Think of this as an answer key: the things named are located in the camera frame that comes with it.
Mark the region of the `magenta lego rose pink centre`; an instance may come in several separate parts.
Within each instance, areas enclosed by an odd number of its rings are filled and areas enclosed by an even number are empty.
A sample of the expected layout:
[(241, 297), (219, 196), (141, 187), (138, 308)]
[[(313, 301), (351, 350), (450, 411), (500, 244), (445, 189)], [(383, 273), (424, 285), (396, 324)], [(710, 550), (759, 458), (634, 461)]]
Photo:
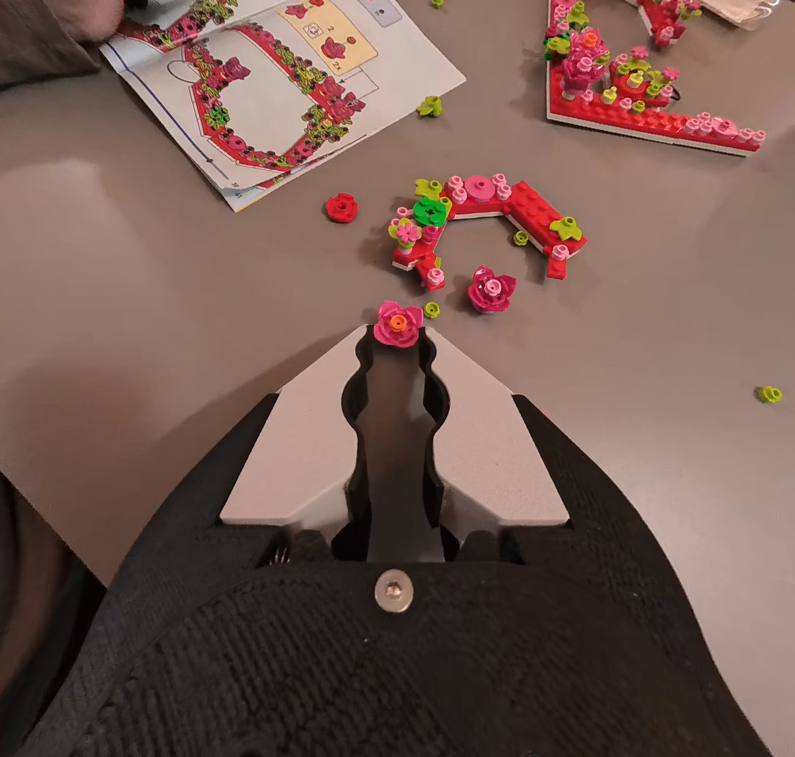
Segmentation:
[(517, 284), (515, 277), (496, 275), (492, 268), (481, 265), (472, 277), (467, 294), (478, 313), (502, 313), (511, 306), (511, 296)]

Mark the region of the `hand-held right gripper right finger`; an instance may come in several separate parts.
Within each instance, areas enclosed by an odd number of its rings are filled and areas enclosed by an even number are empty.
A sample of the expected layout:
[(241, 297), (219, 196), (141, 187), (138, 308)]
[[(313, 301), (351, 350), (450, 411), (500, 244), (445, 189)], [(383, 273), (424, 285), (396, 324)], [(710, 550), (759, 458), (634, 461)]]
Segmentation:
[(512, 391), (433, 328), (421, 328), (418, 346), (433, 420), (423, 504), (444, 559), (454, 561), (472, 532), (565, 524), (569, 514)]

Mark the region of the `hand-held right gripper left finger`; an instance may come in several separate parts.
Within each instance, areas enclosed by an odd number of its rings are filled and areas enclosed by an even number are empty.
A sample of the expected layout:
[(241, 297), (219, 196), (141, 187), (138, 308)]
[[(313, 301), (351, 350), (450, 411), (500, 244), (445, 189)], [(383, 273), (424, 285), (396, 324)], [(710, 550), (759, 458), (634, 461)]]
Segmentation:
[(363, 435), (373, 327), (356, 328), (278, 392), (221, 511), (224, 523), (316, 530), (341, 560), (365, 561), (372, 509)]

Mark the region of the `red arched lego assembly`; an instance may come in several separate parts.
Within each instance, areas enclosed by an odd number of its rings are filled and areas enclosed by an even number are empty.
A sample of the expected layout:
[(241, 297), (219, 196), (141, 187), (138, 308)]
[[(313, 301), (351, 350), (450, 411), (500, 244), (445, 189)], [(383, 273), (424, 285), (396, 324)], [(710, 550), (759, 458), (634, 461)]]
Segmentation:
[(463, 219), (503, 217), (517, 230), (530, 234), (527, 245), (535, 246), (546, 259), (547, 278), (566, 278), (570, 259), (587, 243), (576, 220), (561, 215), (526, 182), (511, 186), (502, 174), (452, 176), (442, 183), (419, 179), (417, 200), (400, 207), (389, 225), (395, 241), (392, 266), (416, 271), (430, 292), (445, 284), (436, 248), (449, 222)]

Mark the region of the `magenta lego rose orange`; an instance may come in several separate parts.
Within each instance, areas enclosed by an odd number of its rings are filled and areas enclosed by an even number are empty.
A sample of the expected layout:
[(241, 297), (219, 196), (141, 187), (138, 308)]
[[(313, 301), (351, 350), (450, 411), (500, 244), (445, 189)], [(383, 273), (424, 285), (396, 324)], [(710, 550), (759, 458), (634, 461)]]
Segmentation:
[(424, 311), (410, 305), (403, 307), (395, 301), (383, 301), (378, 309), (378, 319), (373, 325), (373, 336), (381, 344), (408, 348), (417, 343), (423, 325)]

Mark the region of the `person's left forearm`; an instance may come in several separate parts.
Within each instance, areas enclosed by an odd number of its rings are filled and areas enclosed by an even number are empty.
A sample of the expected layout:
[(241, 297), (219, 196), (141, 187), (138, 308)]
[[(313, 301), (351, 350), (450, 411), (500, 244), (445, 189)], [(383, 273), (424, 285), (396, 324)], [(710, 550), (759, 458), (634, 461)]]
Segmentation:
[(44, 0), (1, 0), (1, 88), (92, 74), (99, 64)]

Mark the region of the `lego instruction booklet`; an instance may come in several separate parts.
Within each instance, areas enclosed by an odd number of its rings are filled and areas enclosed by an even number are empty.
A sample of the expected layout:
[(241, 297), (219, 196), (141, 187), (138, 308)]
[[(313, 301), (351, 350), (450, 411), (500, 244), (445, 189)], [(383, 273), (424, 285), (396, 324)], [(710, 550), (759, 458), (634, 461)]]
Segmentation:
[(465, 81), (394, 0), (148, 0), (101, 52), (235, 212)]

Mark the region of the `large red lego heart assembly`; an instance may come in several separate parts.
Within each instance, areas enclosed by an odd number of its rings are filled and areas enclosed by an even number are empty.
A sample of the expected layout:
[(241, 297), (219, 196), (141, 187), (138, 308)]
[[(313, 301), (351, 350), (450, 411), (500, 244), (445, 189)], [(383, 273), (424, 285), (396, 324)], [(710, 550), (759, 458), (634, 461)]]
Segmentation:
[(669, 111), (678, 99), (677, 68), (653, 68), (651, 49), (676, 44), (689, 21), (701, 16), (698, 0), (622, 0), (634, 7), (650, 35), (645, 45), (612, 56), (591, 23), (583, 0), (549, 0), (544, 35), (547, 119), (720, 154), (749, 156), (766, 139), (763, 130), (730, 118)]

